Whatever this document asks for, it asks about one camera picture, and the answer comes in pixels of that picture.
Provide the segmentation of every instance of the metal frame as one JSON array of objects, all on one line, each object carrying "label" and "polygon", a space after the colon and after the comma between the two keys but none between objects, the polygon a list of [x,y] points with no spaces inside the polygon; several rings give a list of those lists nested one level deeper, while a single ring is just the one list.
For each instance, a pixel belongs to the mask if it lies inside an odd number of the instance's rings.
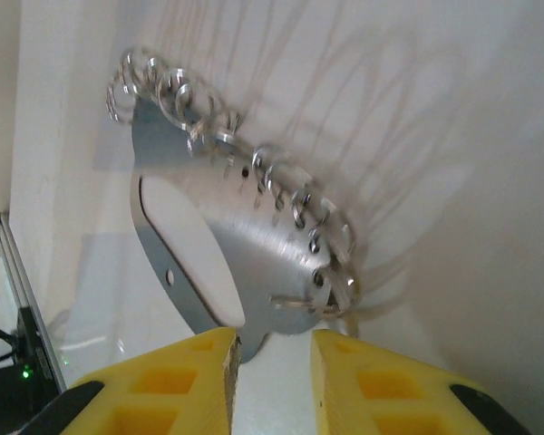
[{"label": "metal frame", "polygon": [[60,392],[66,390],[63,373],[58,365],[53,346],[51,344],[46,326],[44,325],[43,317],[40,313],[40,308],[36,299],[30,281],[24,270],[22,259],[16,247],[15,238],[8,224],[8,213],[0,214],[0,257],[3,260],[6,276],[13,291],[13,296],[17,307],[29,307],[32,311],[33,318],[38,328],[38,334],[42,339],[44,350],[46,352],[46,362],[41,361],[43,370],[50,371],[56,386]]}]

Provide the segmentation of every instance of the curved metal edge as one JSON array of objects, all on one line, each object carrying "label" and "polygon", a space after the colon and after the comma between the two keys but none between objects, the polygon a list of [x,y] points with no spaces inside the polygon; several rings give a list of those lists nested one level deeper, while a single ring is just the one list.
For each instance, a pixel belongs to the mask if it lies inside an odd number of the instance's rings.
[{"label": "curved metal edge", "polygon": [[159,232],[145,214],[142,203],[142,173],[131,177],[131,217],[137,236],[165,293],[195,334],[221,326],[203,301],[191,277],[177,261]]}]

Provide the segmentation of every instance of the metal plate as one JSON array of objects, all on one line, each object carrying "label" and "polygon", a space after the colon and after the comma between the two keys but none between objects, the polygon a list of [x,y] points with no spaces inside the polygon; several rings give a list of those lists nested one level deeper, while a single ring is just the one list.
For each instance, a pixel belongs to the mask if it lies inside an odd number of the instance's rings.
[{"label": "metal plate", "polygon": [[[323,242],[318,253],[310,252],[311,227],[296,228],[290,207],[277,211],[274,197],[258,192],[251,162],[240,156],[233,164],[223,155],[192,157],[188,133],[171,124],[153,102],[141,99],[133,114],[132,140],[133,223],[155,274],[193,332],[202,333],[219,321],[146,216],[141,198],[146,176],[166,179],[184,193],[218,241],[246,317],[238,331],[244,362],[256,354],[268,333],[299,334],[314,326],[316,315],[277,309],[269,298],[307,299],[314,286],[312,275],[330,263],[330,253]],[[208,273],[209,264],[203,266]]]}]

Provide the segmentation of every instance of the black electronic device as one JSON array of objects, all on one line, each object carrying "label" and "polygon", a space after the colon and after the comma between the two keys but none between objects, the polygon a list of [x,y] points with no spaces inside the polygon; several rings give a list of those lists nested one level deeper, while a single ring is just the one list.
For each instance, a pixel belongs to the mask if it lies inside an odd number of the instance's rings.
[{"label": "black electronic device", "polygon": [[20,429],[60,391],[31,308],[18,310],[16,331],[0,330],[0,340],[12,346],[12,351],[0,356],[0,361],[13,361],[0,368],[1,435]]}]

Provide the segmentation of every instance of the yellow foam pad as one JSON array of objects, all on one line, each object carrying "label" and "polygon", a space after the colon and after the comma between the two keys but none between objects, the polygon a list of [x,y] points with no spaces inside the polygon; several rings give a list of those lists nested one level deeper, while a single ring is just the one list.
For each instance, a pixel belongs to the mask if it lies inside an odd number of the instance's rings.
[{"label": "yellow foam pad", "polygon": [[322,435],[490,435],[450,390],[461,376],[332,331],[313,332]]},{"label": "yellow foam pad", "polygon": [[240,361],[233,328],[217,328],[90,373],[104,388],[63,435],[229,435]]}]

